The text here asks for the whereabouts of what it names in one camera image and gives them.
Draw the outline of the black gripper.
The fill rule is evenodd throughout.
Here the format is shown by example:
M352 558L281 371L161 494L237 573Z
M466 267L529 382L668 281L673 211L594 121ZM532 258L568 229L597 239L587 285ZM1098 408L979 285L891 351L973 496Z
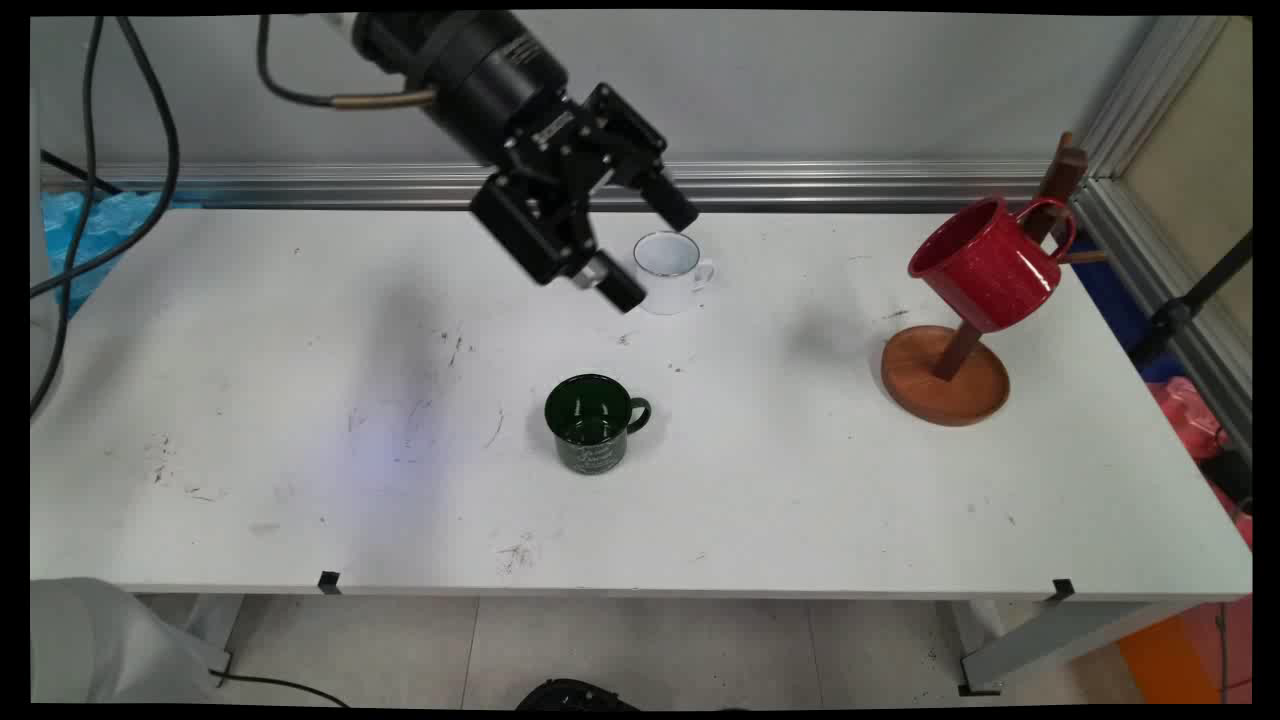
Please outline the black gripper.
M669 177L666 137L612 86L576 100L570 74L511 12L366 12L361 56L434 95L428 115L490 177L470 211L540 286L557 278L628 313L646 291L598 242L590 197L640 193L677 232L699 210Z

